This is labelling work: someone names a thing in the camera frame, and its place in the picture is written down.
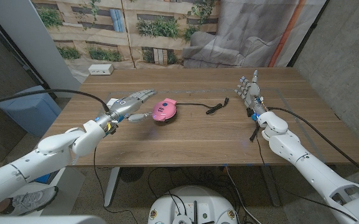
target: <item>gray fabric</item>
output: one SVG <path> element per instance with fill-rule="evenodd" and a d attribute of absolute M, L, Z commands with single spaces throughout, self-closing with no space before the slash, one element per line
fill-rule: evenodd
<path fill-rule="evenodd" d="M 196 32 L 184 48 L 185 68 L 265 67 L 297 0 L 222 0 L 217 35 Z"/>

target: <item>printed backdrop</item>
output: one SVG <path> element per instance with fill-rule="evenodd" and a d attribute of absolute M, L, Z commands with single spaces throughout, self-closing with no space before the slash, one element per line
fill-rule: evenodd
<path fill-rule="evenodd" d="M 32 0 L 73 76 L 114 69 L 285 67 L 325 0 Z"/>

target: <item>green plant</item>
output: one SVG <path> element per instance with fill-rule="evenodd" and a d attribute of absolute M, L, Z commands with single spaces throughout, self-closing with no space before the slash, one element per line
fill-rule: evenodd
<path fill-rule="evenodd" d="M 108 60 L 111 62 L 120 62 L 123 60 L 123 57 L 117 50 L 103 50 L 100 47 L 90 47 L 88 52 L 92 59 L 95 60 Z"/>
<path fill-rule="evenodd" d="M 169 65 L 175 64 L 178 62 L 178 57 L 177 55 L 174 53 L 173 50 L 168 50 L 167 51 L 167 63 Z"/>
<path fill-rule="evenodd" d="M 41 7 L 37 9 L 37 12 L 46 28 L 63 25 L 63 20 L 60 18 L 58 10 Z"/>
<path fill-rule="evenodd" d="M 164 17 L 159 16 L 154 21 L 144 21 L 141 19 L 137 24 L 136 28 L 141 36 L 152 36 L 152 37 L 171 37 L 178 38 L 179 35 L 179 25 L 177 20 L 174 18 L 166 21 Z"/>
<path fill-rule="evenodd" d="M 147 63 L 154 63 L 153 50 L 146 49 L 142 50 L 143 60 Z"/>
<path fill-rule="evenodd" d="M 185 39 L 186 43 L 189 43 L 192 34 L 194 34 L 194 32 L 199 30 L 200 30 L 200 26 L 189 25 L 188 28 L 184 30 L 184 34 L 183 34 L 183 38 Z"/>
<path fill-rule="evenodd" d="M 192 10 L 187 12 L 187 15 L 195 15 L 200 17 L 198 24 L 201 26 L 205 20 L 211 15 L 212 9 L 215 7 L 217 0 L 197 0 Z"/>
<path fill-rule="evenodd" d="M 82 6 L 83 10 L 80 10 L 78 12 L 78 16 L 77 18 L 79 20 L 81 20 L 82 22 L 85 22 L 85 18 L 88 17 L 85 12 L 89 9 L 88 6 L 91 7 L 91 15 L 93 16 L 93 22 L 92 25 L 95 25 L 95 22 L 98 20 L 96 18 L 96 16 L 98 15 L 98 11 L 99 11 L 99 7 L 97 5 L 95 5 L 96 2 L 100 2 L 101 0 L 91 0 L 88 4 L 87 3 L 83 3 L 80 4 L 80 6 Z"/>
<path fill-rule="evenodd" d="M 57 47 L 57 50 L 64 59 L 77 59 L 81 57 L 75 47 Z"/>

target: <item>shoe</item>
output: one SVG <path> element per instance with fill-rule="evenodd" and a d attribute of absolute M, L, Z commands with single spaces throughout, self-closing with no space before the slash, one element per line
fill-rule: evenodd
<path fill-rule="evenodd" d="M 56 197 L 58 187 L 49 187 L 33 193 L 26 193 L 24 195 L 15 196 L 12 199 L 13 212 L 7 214 L 8 216 L 25 215 L 34 210 L 44 209 Z"/>

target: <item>white robotic arm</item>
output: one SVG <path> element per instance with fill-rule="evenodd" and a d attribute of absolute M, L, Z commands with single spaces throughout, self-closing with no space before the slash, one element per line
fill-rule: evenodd
<path fill-rule="evenodd" d="M 144 120 L 147 114 L 131 114 L 152 95 L 154 90 L 143 90 L 117 100 L 107 113 L 86 122 L 82 128 L 72 128 L 64 134 L 43 139 L 38 148 L 0 168 L 0 202 L 34 179 L 64 168 L 72 161 L 70 150 L 86 156 L 108 134 L 114 134 L 124 118 L 130 122 Z"/>
<path fill-rule="evenodd" d="M 255 71 L 253 81 L 257 76 L 258 71 Z M 265 128 L 262 131 L 262 136 L 269 141 L 271 150 L 294 165 L 322 196 L 327 205 L 353 217 L 352 219 L 331 209 L 340 223 L 359 221 L 359 184 L 340 177 L 304 148 L 299 138 L 288 130 L 288 124 L 264 106 L 263 98 L 256 92 L 256 90 L 259 91 L 256 82 L 249 85 L 249 91 L 244 86 L 244 83 L 248 83 L 247 79 L 243 77 L 240 82 L 243 83 L 240 86 L 243 88 L 240 88 L 241 91 L 235 91 L 243 99 L 249 99 L 249 101 L 245 100 L 245 105 L 253 109 L 253 119 Z"/>

